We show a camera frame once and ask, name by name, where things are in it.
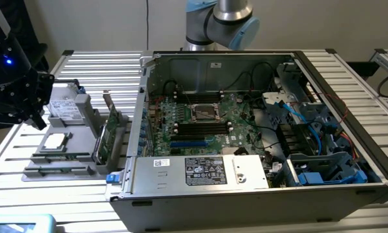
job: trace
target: warning label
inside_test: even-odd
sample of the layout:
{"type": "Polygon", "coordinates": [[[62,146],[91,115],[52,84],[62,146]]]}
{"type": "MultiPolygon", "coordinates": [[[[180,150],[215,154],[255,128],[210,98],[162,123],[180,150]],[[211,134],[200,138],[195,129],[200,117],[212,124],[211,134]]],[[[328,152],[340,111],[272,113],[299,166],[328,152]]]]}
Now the warning label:
{"type": "Polygon", "coordinates": [[[74,100],[52,100],[51,112],[62,120],[82,120],[83,116],[74,100]]]}
{"type": "Polygon", "coordinates": [[[186,158],[186,184],[227,184],[223,157],[186,158]]]}

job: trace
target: power supply label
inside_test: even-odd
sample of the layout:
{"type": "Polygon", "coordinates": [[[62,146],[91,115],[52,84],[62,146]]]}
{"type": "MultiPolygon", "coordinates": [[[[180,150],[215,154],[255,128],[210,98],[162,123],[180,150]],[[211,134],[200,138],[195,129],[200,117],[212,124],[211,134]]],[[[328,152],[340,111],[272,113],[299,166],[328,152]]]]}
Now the power supply label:
{"type": "Polygon", "coordinates": [[[227,184],[223,157],[186,158],[186,184],[227,184]]]}

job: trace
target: motherboard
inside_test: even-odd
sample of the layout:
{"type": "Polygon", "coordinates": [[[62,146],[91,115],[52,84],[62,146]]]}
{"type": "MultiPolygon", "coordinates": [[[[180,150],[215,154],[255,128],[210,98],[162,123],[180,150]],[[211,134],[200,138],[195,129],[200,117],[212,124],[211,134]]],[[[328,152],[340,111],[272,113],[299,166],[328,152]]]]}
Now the motherboard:
{"type": "Polygon", "coordinates": [[[155,156],[263,155],[259,130],[240,117],[246,104],[240,94],[158,98],[151,106],[155,156]]]}

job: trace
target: white wall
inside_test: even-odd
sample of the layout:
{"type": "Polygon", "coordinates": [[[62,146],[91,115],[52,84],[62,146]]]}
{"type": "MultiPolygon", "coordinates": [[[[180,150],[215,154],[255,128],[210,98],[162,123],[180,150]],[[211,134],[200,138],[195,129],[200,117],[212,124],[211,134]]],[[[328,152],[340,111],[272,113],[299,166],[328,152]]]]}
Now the white wall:
{"type": "MultiPolygon", "coordinates": [[[[251,0],[262,20],[250,49],[335,48],[348,60],[388,48],[388,0],[251,0]]],[[[144,50],[144,0],[26,0],[54,65],[64,50],[144,50]]],[[[151,50],[178,50],[186,0],[150,0],[151,50]]]]}

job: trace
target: circuit board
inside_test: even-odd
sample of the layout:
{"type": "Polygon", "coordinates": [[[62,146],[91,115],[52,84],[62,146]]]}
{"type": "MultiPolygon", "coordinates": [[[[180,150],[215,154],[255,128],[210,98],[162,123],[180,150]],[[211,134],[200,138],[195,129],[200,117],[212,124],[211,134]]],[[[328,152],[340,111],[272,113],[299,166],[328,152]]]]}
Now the circuit board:
{"type": "Polygon", "coordinates": [[[119,114],[115,105],[112,105],[110,116],[103,128],[102,138],[99,141],[98,162],[100,164],[107,163],[107,160],[112,154],[118,126],[119,126],[119,114]]]}
{"type": "Polygon", "coordinates": [[[226,96],[219,103],[186,104],[176,103],[171,98],[166,98],[158,104],[158,120],[154,121],[156,129],[155,156],[174,155],[214,155],[234,154],[234,151],[243,147],[250,154],[263,155],[264,149],[260,140],[254,140],[258,129],[247,124],[240,118],[240,112],[246,103],[236,103],[236,94],[226,96]],[[206,124],[212,122],[231,122],[230,133],[204,135],[206,147],[179,148],[179,153],[171,153],[172,136],[176,135],[175,124],[206,124]]]}

